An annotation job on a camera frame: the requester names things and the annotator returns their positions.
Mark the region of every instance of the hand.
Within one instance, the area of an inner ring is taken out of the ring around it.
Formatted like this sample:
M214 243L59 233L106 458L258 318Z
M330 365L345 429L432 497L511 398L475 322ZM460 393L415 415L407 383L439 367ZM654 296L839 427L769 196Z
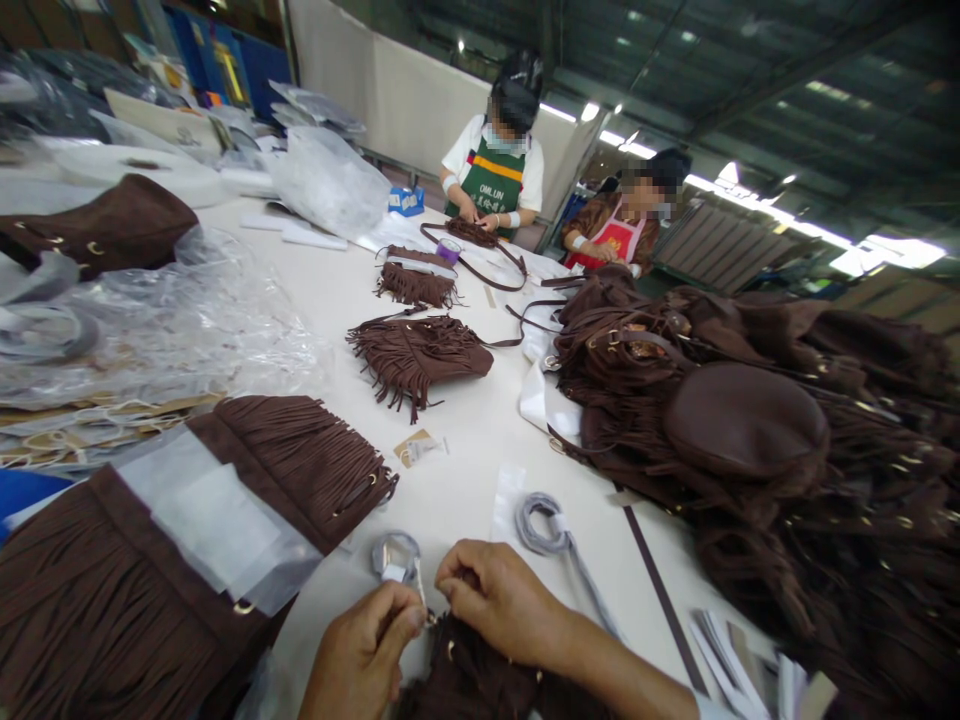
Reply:
M477 206L473 204L473 200L470 199L470 196L464 193L466 196L464 201L460 203L460 217L470 223L476 223L480 219L480 213L477 212Z
M485 215L477 221L477 225L482 227L487 232L495 233L500 229L500 223L497 221L497 217L497 215L492 213L490 215Z
M610 243L598 244L595 242L584 243L583 249L587 250L587 255L603 262L615 262L619 257L617 251L613 249Z
M387 582L330 623L300 720L379 720L387 703L400 697L400 655L426 617L413 589Z
M440 563L436 586L454 617L511 660L549 670L566 654L573 613L509 545L461 540Z

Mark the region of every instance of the coiled cord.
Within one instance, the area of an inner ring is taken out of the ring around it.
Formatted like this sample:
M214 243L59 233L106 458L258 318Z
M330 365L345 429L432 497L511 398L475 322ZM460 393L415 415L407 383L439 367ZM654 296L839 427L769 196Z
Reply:
M553 538L543 537L543 535L533 527L530 518L535 512L547 516L550 527L554 533L556 533ZM587 566L583 562L583 558L580 557L580 552L577 550L577 543L573 539L573 533L570 532L570 527L567 525L567 518L560 508L560 504L545 493L531 493L527 495L526 499L517 507L517 533L520 535L520 540L523 544L538 555L570 553L570 556L573 558L573 564L583 578L590 597L593 598L593 604L597 608L597 613L600 615L600 621L603 623L603 626L613 637L620 642L624 642L623 635L620 633L617 624L613 620L613 616L610 614L610 610L600 595L600 590L597 588L596 583L593 582L593 578L590 576Z

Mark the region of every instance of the face mask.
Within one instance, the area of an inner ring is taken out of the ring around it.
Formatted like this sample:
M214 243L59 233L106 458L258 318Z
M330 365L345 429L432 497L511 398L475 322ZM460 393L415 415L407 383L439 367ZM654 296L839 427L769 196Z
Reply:
M521 140L505 140L497 134L497 131L493 129L492 125L488 125L484 128L484 139L487 141L487 147L493 150L494 152L499 153L514 153L520 150L523 147L524 141Z

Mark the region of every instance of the worker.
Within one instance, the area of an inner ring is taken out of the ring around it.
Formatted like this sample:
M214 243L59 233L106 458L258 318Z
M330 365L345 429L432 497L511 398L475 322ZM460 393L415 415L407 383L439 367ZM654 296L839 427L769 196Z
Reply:
M620 263L634 277L649 273L660 211L676 202L689 173L690 157L678 148L628 161L620 191L598 193L564 226L569 251L564 265L593 269Z
M506 240L533 223L543 205L543 149L530 135L540 109L543 63L521 50L507 58L476 115L443 158L447 215Z
M495 650L570 679L617 717L732 717L561 604L509 545L461 540L440 563L435 584L454 617ZM400 696L400 655L425 620L420 596L395 582L334 620L320 642L300 720L378 720Z

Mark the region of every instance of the green apron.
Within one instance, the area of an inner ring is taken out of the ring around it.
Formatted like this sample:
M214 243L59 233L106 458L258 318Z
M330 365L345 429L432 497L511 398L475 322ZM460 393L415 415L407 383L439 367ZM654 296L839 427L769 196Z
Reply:
M523 187L526 155L514 157L494 152L487 147L486 138L480 138L480 148L476 152L470 151L467 162L471 165L470 172L460 183L460 187L473 199L477 210L489 215L517 209L520 204L520 188ZM448 200L444 212L456 217L460 214L460 208ZM497 231L504 240L512 240L516 232L516 228L501 228Z

